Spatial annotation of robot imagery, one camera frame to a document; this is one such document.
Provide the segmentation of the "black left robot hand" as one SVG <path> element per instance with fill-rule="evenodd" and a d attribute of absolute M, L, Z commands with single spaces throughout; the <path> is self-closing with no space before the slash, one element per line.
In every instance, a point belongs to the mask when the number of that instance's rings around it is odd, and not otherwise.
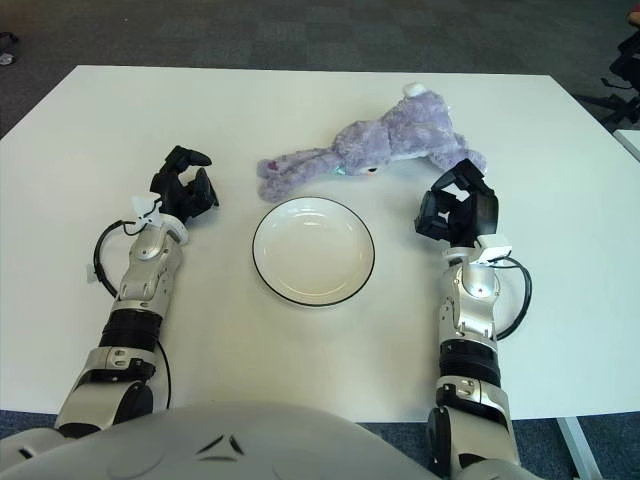
<path fill-rule="evenodd" d="M 189 219 L 217 208 L 219 200 L 205 170 L 211 165 L 212 160 L 207 155 L 175 146 L 150 185 L 150 191 L 160 195 L 159 211 L 185 224 Z M 183 184 L 179 176 L 190 167 L 197 168 L 195 177 Z"/>

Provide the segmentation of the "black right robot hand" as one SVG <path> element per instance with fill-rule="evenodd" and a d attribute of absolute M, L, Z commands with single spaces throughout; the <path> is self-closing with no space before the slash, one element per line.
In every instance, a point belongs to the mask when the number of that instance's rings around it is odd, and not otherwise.
<path fill-rule="evenodd" d="M 451 247 L 473 247 L 479 236 L 495 234 L 499 201 L 483 178 L 469 159 L 443 173 L 423 196 L 415 231 Z"/>

